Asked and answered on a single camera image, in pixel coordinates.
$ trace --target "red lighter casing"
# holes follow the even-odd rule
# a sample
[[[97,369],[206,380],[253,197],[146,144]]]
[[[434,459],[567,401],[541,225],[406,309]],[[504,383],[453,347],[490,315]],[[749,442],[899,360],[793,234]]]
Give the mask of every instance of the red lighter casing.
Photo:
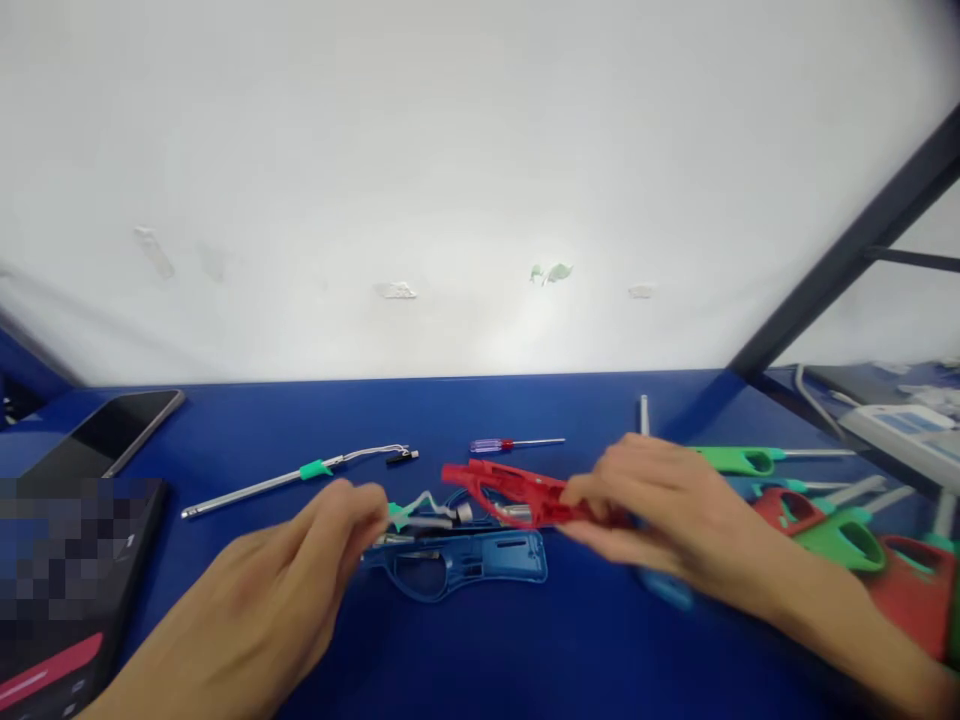
[[[484,510],[507,525],[524,530],[558,525],[571,520],[593,520],[585,503],[575,507],[560,502],[560,494],[566,487],[561,480],[538,473],[486,460],[471,460],[468,465],[444,465],[443,482],[459,485],[476,500]],[[493,490],[511,502],[530,506],[530,521],[519,520],[499,512],[483,489]]]
[[[887,567],[864,580],[873,602],[931,657],[943,660],[956,558],[946,550],[899,535],[881,537],[880,544],[887,555]],[[932,572],[914,567],[903,555]]]
[[[784,515],[784,505],[790,509],[796,522],[790,522]],[[770,527],[788,537],[812,528],[826,517],[823,510],[800,493],[780,487],[765,490],[753,504],[753,509],[767,521]]]

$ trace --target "utility lighter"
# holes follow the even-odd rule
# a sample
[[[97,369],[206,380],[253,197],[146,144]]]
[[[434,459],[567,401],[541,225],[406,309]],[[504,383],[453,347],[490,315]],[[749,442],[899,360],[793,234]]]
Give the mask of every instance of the utility lighter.
[[[769,477],[774,463],[787,458],[830,458],[856,455],[853,450],[781,450],[761,447],[694,447],[719,472]]]
[[[822,522],[827,515],[836,511],[840,503],[882,488],[884,482],[882,475],[871,475],[843,490],[815,500],[809,500],[788,488],[770,488],[753,504],[753,509],[772,528],[793,537]]]
[[[726,477],[724,480],[747,502],[753,502],[763,496],[769,488],[786,488],[793,492],[807,494],[811,490],[842,490],[850,487],[850,483],[833,482],[803,482],[788,478],[757,478],[757,477]]]
[[[522,530],[535,530],[571,520],[595,519],[586,502],[574,507],[560,502],[560,494],[567,485],[565,482],[508,465],[486,460],[471,460],[467,465],[446,464],[440,479],[464,488],[500,522]],[[497,493],[511,503],[527,505],[529,514],[518,516],[506,512],[503,506],[490,499],[489,492]]]
[[[884,493],[862,507],[838,510],[823,522],[798,533],[794,539],[810,552],[822,555],[848,570],[880,572],[886,567],[887,556],[867,523],[874,514],[913,492],[911,487],[901,487]]]
[[[957,496],[940,493],[933,530],[923,542],[885,535],[880,544],[887,568],[865,582],[880,611],[936,660],[947,653],[950,596],[956,577],[956,558],[950,534]]]
[[[953,544],[953,554],[960,557],[960,540]],[[960,671],[960,573],[956,573],[953,600],[950,603],[950,636],[947,638],[947,664]]]

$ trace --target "right hand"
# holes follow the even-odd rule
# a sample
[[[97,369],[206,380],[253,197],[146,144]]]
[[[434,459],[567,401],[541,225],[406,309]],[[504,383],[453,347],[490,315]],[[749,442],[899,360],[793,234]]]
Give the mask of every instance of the right hand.
[[[702,456],[664,440],[624,436],[561,500],[585,500],[597,522],[559,530],[606,559],[670,573],[768,622],[797,603],[870,602],[852,573],[771,528]],[[623,528],[613,521],[623,510],[649,527]]]

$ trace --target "smartphone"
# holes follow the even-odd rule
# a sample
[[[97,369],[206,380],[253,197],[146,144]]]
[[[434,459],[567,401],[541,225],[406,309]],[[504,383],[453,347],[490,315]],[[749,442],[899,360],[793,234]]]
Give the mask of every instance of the smartphone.
[[[80,423],[22,479],[111,478],[183,404],[182,390],[121,395]]]

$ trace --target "metal rod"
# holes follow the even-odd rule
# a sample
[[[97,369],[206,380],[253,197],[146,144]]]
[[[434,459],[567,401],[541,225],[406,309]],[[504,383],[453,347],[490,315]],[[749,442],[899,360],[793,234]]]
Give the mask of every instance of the metal rod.
[[[221,495],[220,497],[198,503],[197,505],[191,505],[188,508],[184,508],[180,512],[180,517],[184,520],[187,518],[194,518],[198,515],[208,513],[211,510],[221,508],[224,505],[230,505],[231,503],[243,500],[244,498],[248,498],[253,495],[259,495],[262,492],[272,490],[273,488],[280,487],[281,485],[292,483],[299,479],[300,471],[294,470],[293,472],[288,472],[286,475],[280,475],[279,477],[275,477],[270,480],[264,480],[262,483],[257,483],[256,485],[251,485],[249,487],[236,490],[232,493],[227,493],[226,495]]]
[[[945,270],[947,272],[960,272],[960,258],[944,257],[943,255],[928,255],[927,253],[914,253],[907,250],[891,250],[885,247],[868,247],[864,257],[870,260],[884,260],[886,262],[900,263],[901,265],[914,265],[916,267],[928,268],[930,270]]]
[[[518,520],[530,519],[529,505],[501,505],[497,509],[508,517],[517,518]]]
[[[647,396],[640,396],[640,434],[650,437],[650,408]]]
[[[550,438],[549,440],[514,440],[514,445],[555,445],[566,442],[566,438]]]
[[[849,457],[853,450],[784,450],[787,457]]]
[[[937,517],[933,521],[933,534],[947,540],[953,534],[953,516],[957,511],[957,496],[949,490],[940,491],[940,502],[937,503]]]
[[[807,486],[808,490],[843,490],[844,488],[850,487],[850,483],[808,483],[806,480],[803,481],[803,484]]]
[[[863,510],[866,510],[871,515],[876,515],[878,512],[884,508],[888,508],[896,502],[900,502],[905,497],[909,497],[916,492],[912,487],[907,487],[904,485],[902,488],[897,488],[896,490],[891,490],[888,493],[884,493],[878,497],[873,502],[869,502],[863,506]]]
[[[868,478],[864,478],[860,482],[856,482],[853,485],[848,485],[843,490],[838,490],[835,493],[830,493],[827,495],[824,500],[826,500],[831,505],[839,505],[840,503],[845,503],[848,500],[853,500],[855,497],[868,493],[871,490],[876,490],[878,488],[882,489],[886,484],[887,480],[883,475],[871,475]]]

